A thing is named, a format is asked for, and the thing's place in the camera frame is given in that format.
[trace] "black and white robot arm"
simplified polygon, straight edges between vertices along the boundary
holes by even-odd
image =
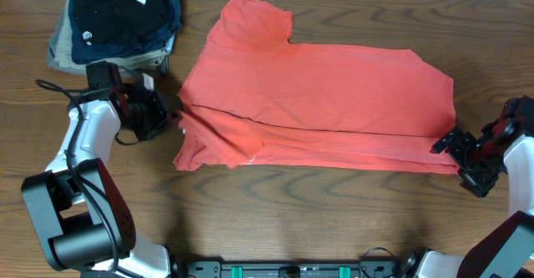
[[[534,252],[534,100],[528,97],[509,100],[479,139],[454,128],[432,148],[438,154],[446,150],[458,163],[461,185],[478,197],[488,194],[502,171],[510,177],[510,218],[465,257],[424,248],[402,267],[398,260],[197,261],[182,267],[165,247],[136,233],[128,206],[105,167],[120,129],[133,130],[139,141],[152,139],[173,115],[149,76],[122,83],[115,65],[97,63],[88,67],[88,84],[80,96],[71,96],[70,125],[58,154],[45,172],[26,178],[22,187],[44,255],[55,270],[75,269],[88,278],[331,278],[333,273],[340,278],[534,277],[522,269]],[[45,88],[59,91],[54,86]],[[88,212],[68,218],[60,215],[84,201]]]

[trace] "wood grain surface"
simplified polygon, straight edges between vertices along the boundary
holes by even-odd
[[[46,66],[64,1],[1,0],[0,276],[77,276],[48,267],[20,194],[68,127],[67,100],[33,80],[86,85]],[[228,1],[182,0],[171,75],[156,84],[169,99]],[[457,123],[475,135],[508,98],[534,95],[534,0],[266,1],[293,11],[293,43],[414,50],[454,78]],[[257,165],[178,172],[172,160],[182,143],[172,129],[133,147],[114,145],[108,170],[137,231],[184,258],[348,260],[378,245],[396,255],[418,245],[464,255],[507,217],[505,175],[477,199],[454,175]]]

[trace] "red cloth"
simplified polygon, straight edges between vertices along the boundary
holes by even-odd
[[[452,79],[411,50],[293,44],[291,12],[230,0],[179,92],[177,169],[292,164],[452,174]]]

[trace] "stack of folded clothes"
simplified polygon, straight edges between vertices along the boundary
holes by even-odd
[[[161,67],[180,28],[179,0],[67,0],[48,66],[80,74],[102,60],[125,70]]]

